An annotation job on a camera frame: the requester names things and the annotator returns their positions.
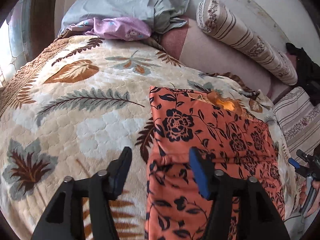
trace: leaf pattern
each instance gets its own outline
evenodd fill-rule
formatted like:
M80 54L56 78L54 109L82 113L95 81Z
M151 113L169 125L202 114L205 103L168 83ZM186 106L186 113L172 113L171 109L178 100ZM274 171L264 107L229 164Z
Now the leaf pattern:
M217 93L222 94L222 91L219 90L219 89L215 89L215 88L213 87L212 83L210 83L210 82L207 82L206 84L201 85L201 84L199 84L199 83L196 83L196 82L193 82L193 81L188 80L188 84L189 84L189 86L192 87L193 89L198 90L198 91L200 91L200 92L204 92L204 93L206 93L206 94L209 94L209 93L211 93L212 91L216 91Z
M99 47L100 44L103 42L103 40L104 40L104 39L103 39L103 38L100 38L100 37L89 39L87 45L71 51L69 54L67 54L67 55L64 56L64 57L58 58L57 60L55 60L55 61L52 63L52 66L53 66L54 64L56 64L57 62L60 62L61 60L65 59L65 58L68 58L68 57L71 57L71 56L73 56L73 55L75 55L75 54L77 54L77 53L81 53L81 52L83 52L83 51L86 51L87 49L90 50L90 49L92 49L92 48Z
M155 126L151 117L143 130L139 132L140 137L138 137L137 143L135 144L140 145L140 154L145 163L148 162L149 149L152 146L152 140L154 138L154 128Z
M128 194L129 191L124 190L122 195ZM89 198L83 198L83 220L90 219L90 209L89 209ZM120 238L141 238L143 235L135 232L135 229L138 229L139 225L135 224L135 221L138 221L134 215L126 212L122 212L123 208L134 206L133 202L124 201L124 200L115 200L109 201L109 206L111 209L111 215L115 223L115 228L117 230L118 236ZM85 223L84 226L84 236L87 240L93 240L92 237L92 226L91 221Z
M262 113L262 111L263 111L261 105L257 101L254 101L253 99L250 99L249 106L250 106L251 111L254 111L257 113Z
M277 123L277 119L276 119L276 116L274 115L273 117L270 116L270 115L266 115L264 118L263 118L263 121L265 123L267 123L268 125L274 125Z
M17 93L17 95L14 97L14 100L11 103L11 106L14 109L17 109L17 108L21 109L23 104L32 104L36 102L35 100L33 100L33 98L31 98L30 90L33 87L32 83L36 81L35 78L37 76L38 76L37 74L33 75L31 80L29 80L28 83L25 84Z
M75 83L92 77L99 71L97 66L92 65L92 61L81 59L62 67L57 73L48 78L44 84L65 82Z
M286 144L284 143L282 143L282 158L284 160L285 165L290 167L289 165L290 153L287 152L287 147L286 147Z
M143 58L143 57L134 57L134 55L139 50L135 51L131 57L107 57L106 60L113 60L113 61L124 61L123 63L119 63L114 65L114 68L118 69L126 69L126 68L133 68L134 72L137 72L141 75L149 75L151 73L150 69L148 67L159 67L159 65L148 63L152 61L149 58Z
M170 63L171 65L174 65L174 66L184 67L184 65L180 61L178 61L174 57L171 57L168 53L165 53L163 51L158 51L156 55L159 56L158 59L161 59L161 61L165 61L166 63Z
M247 87L239 76L233 75L231 72L226 72L226 73L223 73L223 74L220 74L220 73L199 73L198 75L202 79L204 77L206 77L206 76L208 76L208 77L218 77L218 76L228 77L228 78L232 79L233 81L237 82L241 86L243 91L245 91L245 92L255 92L254 90L252 90L249 87Z
M19 142L10 140L7 154L9 164L2 176L8 184L12 184L9 192L13 200L31 195L36 184L46 179L57 165L58 157L40 154L40 151L39 139L25 149Z
M130 94L128 91L122 95L118 91L115 91L113 94L111 89L108 89L106 93L101 89L95 90L94 88L90 91L84 89L81 91L75 90L73 93L68 93L66 96L57 98L44 106L37 114L36 123L40 126L42 119L47 114L57 109L74 109L78 107L79 109L92 111L97 107L100 107L100 109L108 109L113 106L115 106L116 109L120 109L128 103L144 107L143 105L130 101Z
M264 95L260 90L259 90L259 95L255 99L261 106L264 106L266 109L270 110L271 108L274 107L273 102L271 101L270 98L268 98L266 95Z

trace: striped bolster pillow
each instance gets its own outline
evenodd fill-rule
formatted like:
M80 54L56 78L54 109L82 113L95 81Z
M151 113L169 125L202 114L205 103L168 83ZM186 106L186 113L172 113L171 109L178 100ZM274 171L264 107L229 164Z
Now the striped bolster pillow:
M251 31L222 2L202 1L197 23L204 33L249 56L283 83L297 83L297 72L287 56Z
M311 104L303 88L296 87L273 108L291 157L301 164L305 163L297 157L297 150L313 155L314 149L320 144L319 107Z

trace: light blue pillowcase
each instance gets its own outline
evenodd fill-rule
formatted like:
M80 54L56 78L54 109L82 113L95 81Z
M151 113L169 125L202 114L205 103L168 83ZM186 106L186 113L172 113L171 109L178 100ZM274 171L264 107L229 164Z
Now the light blue pillowcase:
M190 0L76 0L62 19L60 34L71 24L90 18L135 17L163 34L182 27L186 20L178 18Z

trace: white wall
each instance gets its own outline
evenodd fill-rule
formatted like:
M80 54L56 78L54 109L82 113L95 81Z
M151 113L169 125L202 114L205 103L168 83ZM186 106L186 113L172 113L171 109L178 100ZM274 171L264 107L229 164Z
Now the white wall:
M55 28L75 0L57 0ZM193 0L188 16L195 18L197 3ZM250 28L275 47L284 50L285 42L303 47L320 64L320 39L300 0L222 0Z

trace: gray fern print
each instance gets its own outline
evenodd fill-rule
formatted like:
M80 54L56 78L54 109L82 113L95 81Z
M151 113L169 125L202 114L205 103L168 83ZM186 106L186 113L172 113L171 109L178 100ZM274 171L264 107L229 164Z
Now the gray fern print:
M206 94L209 94L212 91L216 91L219 94L222 94L222 91L219 90L219 89L215 89L214 86L212 85L212 83L210 83L210 82L207 82L206 84L201 85L201 84L199 84L197 82L193 82L193 81L190 81L190 80L187 80L187 81L188 81L188 85L190 87L192 87L193 90L198 90L198 91L204 92Z
M128 91L124 94L120 94L118 91L113 93L111 89L108 89L106 93L101 89L95 90L94 88L90 91L84 89L81 91L75 90L73 93L68 93L66 96L57 98L44 106L37 114L36 123L39 127L42 119L57 109L78 108L79 110L86 109L91 112L98 107L100 107L100 109L108 109L110 107L120 109L128 103L144 107L143 105L130 101L130 94Z

